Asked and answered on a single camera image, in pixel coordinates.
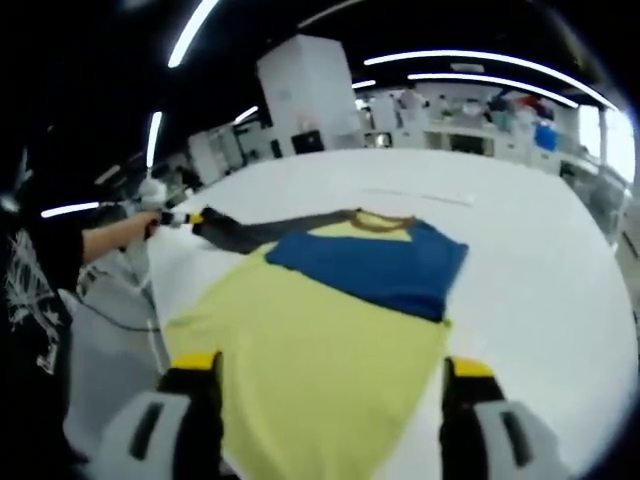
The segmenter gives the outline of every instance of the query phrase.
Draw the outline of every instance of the person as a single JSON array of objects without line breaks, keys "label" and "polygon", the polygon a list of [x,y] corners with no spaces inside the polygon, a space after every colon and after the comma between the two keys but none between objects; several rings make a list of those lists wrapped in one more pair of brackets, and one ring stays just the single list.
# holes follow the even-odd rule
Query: person
[{"label": "person", "polygon": [[20,465],[25,478],[44,472],[48,478],[65,478],[78,459],[62,429],[68,407],[72,318],[58,289],[75,291],[82,265],[153,233],[159,215],[138,213],[81,231],[22,215],[7,208],[8,202],[5,195],[0,213],[5,454],[10,465]]}]

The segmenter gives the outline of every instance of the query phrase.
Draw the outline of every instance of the shirt sleeve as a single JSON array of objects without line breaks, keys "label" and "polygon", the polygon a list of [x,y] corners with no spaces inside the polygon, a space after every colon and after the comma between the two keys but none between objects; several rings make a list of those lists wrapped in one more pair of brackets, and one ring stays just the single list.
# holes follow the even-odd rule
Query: shirt sleeve
[{"label": "shirt sleeve", "polygon": [[75,291],[84,256],[82,230],[39,221],[29,228],[29,235],[51,286]]}]

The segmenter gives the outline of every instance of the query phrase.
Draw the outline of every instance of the yellow t-shirt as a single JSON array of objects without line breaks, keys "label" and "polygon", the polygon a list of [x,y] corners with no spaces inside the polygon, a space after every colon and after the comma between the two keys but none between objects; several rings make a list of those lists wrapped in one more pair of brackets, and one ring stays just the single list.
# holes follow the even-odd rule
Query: yellow t-shirt
[{"label": "yellow t-shirt", "polygon": [[[349,222],[313,233],[410,241],[403,229],[374,233]],[[171,356],[223,353],[223,447],[246,478],[371,478],[444,358],[450,323],[270,265],[271,248],[251,254],[169,324]]]}]

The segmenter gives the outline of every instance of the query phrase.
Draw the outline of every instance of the gray floor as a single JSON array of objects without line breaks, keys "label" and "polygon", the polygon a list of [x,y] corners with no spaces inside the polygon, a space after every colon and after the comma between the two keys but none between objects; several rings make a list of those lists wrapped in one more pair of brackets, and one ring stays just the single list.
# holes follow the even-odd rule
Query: gray floor
[{"label": "gray floor", "polygon": [[[107,259],[101,266],[134,284],[131,272],[124,268],[126,263],[114,259]],[[84,301],[122,324],[146,328],[152,319],[157,326],[145,297],[112,276],[95,280]],[[155,387],[167,357],[158,333],[124,331],[82,305],[76,305],[73,316],[71,406],[65,432],[71,444],[91,458],[107,422],[137,393]],[[154,354],[150,336],[158,355]]]}]

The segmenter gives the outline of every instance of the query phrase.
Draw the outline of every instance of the cable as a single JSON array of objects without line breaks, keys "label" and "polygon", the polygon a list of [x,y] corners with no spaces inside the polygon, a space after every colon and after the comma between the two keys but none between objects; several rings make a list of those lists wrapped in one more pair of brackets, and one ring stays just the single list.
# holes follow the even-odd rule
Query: cable
[{"label": "cable", "polygon": [[111,325],[113,325],[116,328],[119,328],[120,330],[125,330],[127,332],[136,332],[136,333],[160,333],[161,332],[161,330],[159,328],[155,328],[155,327],[141,328],[141,327],[131,327],[129,325],[123,325],[122,323],[118,322],[117,320],[114,320],[112,317],[110,317],[108,315],[105,315],[104,313],[102,313],[97,308],[92,307],[91,305],[83,302],[82,299],[80,298],[80,296],[77,293],[72,293],[72,292],[69,292],[69,293],[71,293],[71,295],[78,301],[78,303],[80,305],[82,305],[83,307],[91,310],[93,313],[95,313],[96,315],[102,317],[108,323],[110,323]]}]

